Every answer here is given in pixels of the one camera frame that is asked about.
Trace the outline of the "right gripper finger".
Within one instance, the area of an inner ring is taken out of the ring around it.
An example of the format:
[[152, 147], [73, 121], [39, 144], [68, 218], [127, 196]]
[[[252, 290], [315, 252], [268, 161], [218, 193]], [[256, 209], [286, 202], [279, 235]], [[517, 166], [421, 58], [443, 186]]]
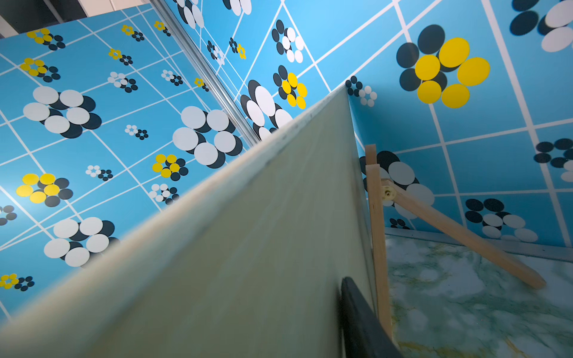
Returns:
[[351, 277], [342, 280], [340, 308], [347, 357], [403, 358]]

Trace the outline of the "plywood board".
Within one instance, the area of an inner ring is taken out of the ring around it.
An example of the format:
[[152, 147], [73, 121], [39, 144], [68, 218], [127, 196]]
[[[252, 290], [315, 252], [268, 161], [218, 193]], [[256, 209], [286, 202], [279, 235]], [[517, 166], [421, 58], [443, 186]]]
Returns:
[[1, 330], [3, 357], [341, 357], [375, 308], [349, 97], [336, 89]]

